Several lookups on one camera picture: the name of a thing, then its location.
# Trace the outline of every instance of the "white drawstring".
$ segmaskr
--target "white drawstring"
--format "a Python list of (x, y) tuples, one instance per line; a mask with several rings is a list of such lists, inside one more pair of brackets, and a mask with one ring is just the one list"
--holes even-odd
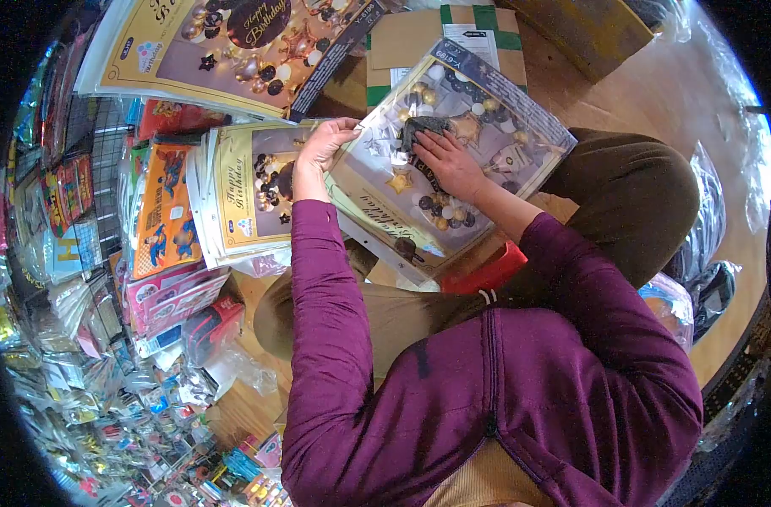
[(487, 306), (489, 306), (492, 301), (489, 300), (489, 296), (486, 292), (484, 292), (482, 289), (479, 289), (479, 294), (481, 294), (484, 297), (484, 300), (487, 302)]
[(492, 294), (492, 301), (489, 300), (489, 296), (487, 295), (487, 292), (485, 290), (479, 289), (479, 294), (481, 294), (484, 297), (484, 300), (487, 302), (487, 306), (491, 305), (492, 303), (498, 300), (498, 297), (495, 295), (495, 290), (490, 289), (489, 292), (490, 294)]

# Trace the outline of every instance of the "woman's left hand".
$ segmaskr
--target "woman's left hand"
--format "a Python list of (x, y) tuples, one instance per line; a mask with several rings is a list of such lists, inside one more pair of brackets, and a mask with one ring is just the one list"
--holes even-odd
[(335, 152), (356, 139), (361, 131), (354, 128), (360, 120), (339, 117), (323, 122), (301, 148), (293, 171), (293, 200), (316, 199), (330, 202), (324, 186), (323, 172), (330, 168)]

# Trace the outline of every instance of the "knee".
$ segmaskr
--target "knee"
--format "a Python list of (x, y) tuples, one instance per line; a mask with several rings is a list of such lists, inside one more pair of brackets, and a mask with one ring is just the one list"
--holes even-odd
[(253, 313), (253, 333), (259, 345), (280, 360), (292, 359), (292, 308), (277, 304), (269, 291), (259, 300)]
[(646, 143), (648, 158), (655, 161), (653, 184), (664, 199), (664, 208), (671, 215), (678, 215), (678, 221), (689, 229), (695, 221), (699, 208), (699, 188), (690, 162), (674, 148), (662, 143)]

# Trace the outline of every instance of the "beige shirt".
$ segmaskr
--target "beige shirt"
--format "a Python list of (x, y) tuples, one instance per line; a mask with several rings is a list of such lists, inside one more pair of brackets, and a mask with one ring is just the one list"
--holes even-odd
[(445, 479), (424, 507), (553, 507), (554, 503), (494, 439)]

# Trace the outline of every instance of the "purple jacket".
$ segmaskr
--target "purple jacket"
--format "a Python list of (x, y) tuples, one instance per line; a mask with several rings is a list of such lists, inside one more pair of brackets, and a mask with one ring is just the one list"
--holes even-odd
[(336, 210), (295, 204), (293, 383), (282, 482), (299, 507), (414, 505), (500, 442), (559, 505), (653, 505), (701, 432), (690, 361), (600, 250), (545, 213), (520, 242), (550, 309), (489, 309), (404, 350), (372, 345)]

